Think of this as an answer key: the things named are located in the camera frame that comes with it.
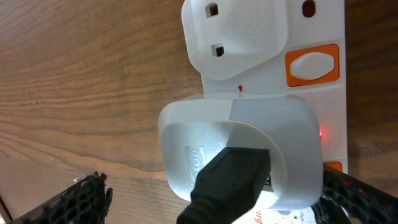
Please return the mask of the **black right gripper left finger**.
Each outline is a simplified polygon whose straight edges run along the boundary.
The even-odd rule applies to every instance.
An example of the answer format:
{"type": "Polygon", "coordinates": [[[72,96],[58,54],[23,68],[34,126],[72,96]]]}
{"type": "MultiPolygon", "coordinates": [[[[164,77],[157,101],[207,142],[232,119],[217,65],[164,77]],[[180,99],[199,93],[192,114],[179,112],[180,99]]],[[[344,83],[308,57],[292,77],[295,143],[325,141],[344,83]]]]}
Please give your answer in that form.
{"type": "Polygon", "coordinates": [[[104,224],[113,198],[107,176],[95,172],[11,221],[11,224],[104,224]]]}

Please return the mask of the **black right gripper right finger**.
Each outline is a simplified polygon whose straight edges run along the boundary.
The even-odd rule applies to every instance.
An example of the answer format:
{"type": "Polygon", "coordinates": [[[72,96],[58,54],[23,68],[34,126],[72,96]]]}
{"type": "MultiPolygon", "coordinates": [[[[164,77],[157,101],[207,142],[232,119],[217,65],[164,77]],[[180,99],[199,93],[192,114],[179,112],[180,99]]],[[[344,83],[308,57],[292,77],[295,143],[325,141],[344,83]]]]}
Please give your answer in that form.
{"type": "Polygon", "coordinates": [[[323,166],[323,190],[311,206],[316,223],[397,223],[397,197],[365,182],[323,166]]]}

